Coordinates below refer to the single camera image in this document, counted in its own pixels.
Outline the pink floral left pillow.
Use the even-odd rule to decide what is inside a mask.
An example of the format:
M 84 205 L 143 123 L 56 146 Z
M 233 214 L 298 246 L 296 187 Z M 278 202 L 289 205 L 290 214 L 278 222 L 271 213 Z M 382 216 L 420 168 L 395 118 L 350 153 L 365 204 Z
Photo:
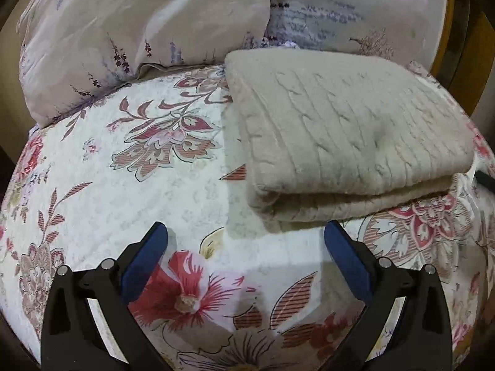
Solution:
M 222 62 L 257 45 L 270 0 L 31 0 L 19 18 L 19 81 L 47 126 L 145 65 Z

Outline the beige cable knit sweater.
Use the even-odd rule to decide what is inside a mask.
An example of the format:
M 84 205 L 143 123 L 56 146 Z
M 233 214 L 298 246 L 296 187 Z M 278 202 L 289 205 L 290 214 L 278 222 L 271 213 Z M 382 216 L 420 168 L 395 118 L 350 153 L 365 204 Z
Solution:
M 462 111 L 392 61 L 302 49 L 229 53 L 247 202 L 267 220 L 348 220 L 447 191 L 474 157 Z

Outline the wooden headboard frame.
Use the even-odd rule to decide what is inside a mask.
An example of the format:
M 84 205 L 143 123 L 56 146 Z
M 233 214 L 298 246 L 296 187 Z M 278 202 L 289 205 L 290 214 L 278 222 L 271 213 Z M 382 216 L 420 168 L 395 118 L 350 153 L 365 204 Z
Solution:
M 445 0 L 430 74 L 472 116 L 494 65 L 494 0 Z

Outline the white floral quilted bedspread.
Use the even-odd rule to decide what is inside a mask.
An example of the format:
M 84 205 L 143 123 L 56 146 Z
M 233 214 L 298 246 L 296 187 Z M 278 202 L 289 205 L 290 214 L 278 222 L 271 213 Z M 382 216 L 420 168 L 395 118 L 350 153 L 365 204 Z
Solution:
M 336 221 L 397 267 L 435 266 L 450 370 L 461 369 L 491 346 L 494 322 L 494 190 L 475 179 L 494 178 L 494 154 L 462 113 L 473 163 L 447 191 L 348 220 L 283 222 L 248 204 L 225 64 L 125 87 L 28 140 L 1 209 L 2 315 L 41 366 L 57 268 L 118 258 L 160 222 L 167 249 L 129 307 L 167 370 L 326 370 L 364 308 L 325 247 Z

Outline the lavender floral right pillow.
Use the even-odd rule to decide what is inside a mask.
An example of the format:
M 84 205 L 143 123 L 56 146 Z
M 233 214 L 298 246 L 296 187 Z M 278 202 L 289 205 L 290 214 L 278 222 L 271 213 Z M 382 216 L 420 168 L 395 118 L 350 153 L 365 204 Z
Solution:
M 418 58 L 428 0 L 270 0 L 271 45 L 378 56 L 399 65 Z

